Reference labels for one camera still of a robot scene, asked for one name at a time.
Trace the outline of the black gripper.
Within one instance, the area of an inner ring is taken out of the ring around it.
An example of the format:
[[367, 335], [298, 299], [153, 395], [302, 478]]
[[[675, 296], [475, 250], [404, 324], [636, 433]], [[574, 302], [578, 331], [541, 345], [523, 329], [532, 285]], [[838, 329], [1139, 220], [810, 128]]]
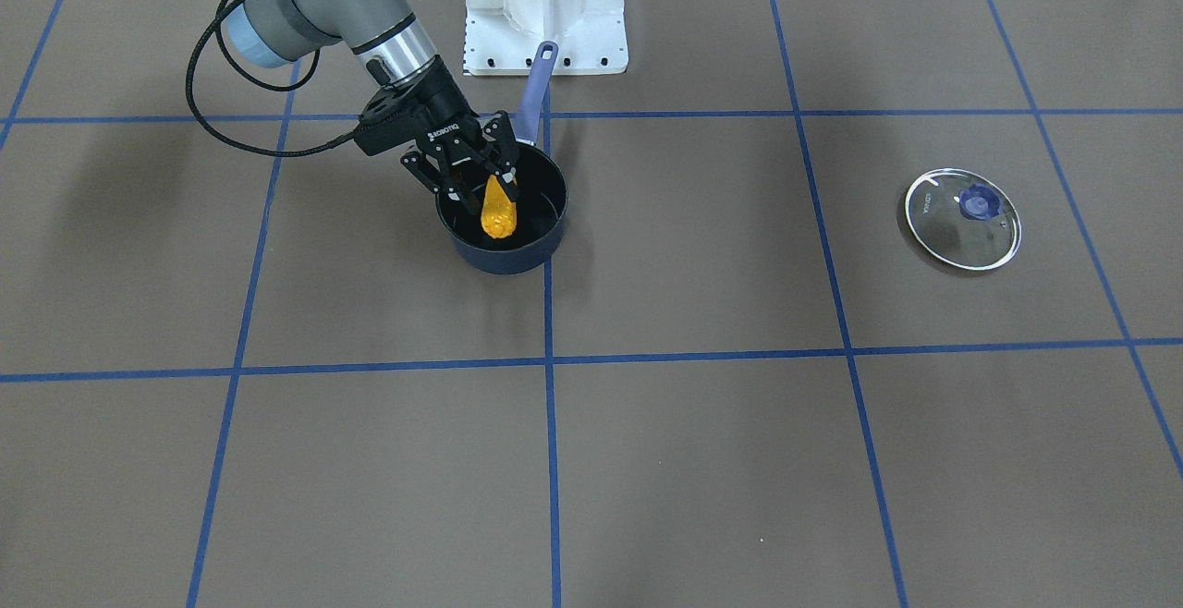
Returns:
[[[479, 154], [485, 172], [500, 190], [518, 190], [519, 143], [506, 111], [497, 111], [484, 125], [470, 108], [441, 56], [432, 57], [416, 77], [397, 90], [394, 145], [425, 140], [429, 144], [460, 143]], [[422, 151], [401, 154], [400, 163], [432, 195], [461, 201], [455, 179]]]

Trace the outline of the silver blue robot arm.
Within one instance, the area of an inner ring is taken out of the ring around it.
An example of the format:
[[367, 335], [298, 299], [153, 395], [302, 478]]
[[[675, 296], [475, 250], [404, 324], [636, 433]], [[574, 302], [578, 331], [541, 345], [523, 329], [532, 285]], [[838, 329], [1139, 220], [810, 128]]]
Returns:
[[351, 131], [303, 156], [345, 143], [368, 156], [411, 144], [402, 164], [433, 195], [476, 213], [481, 203], [473, 192], [491, 177], [509, 200], [518, 200], [519, 144], [508, 115], [481, 123], [406, 0], [220, 0], [190, 53], [186, 102], [203, 131], [246, 151], [248, 144], [216, 131], [196, 103], [196, 65], [211, 43], [232, 67], [240, 59], [283, 67], [345, 45], [379, 90]]

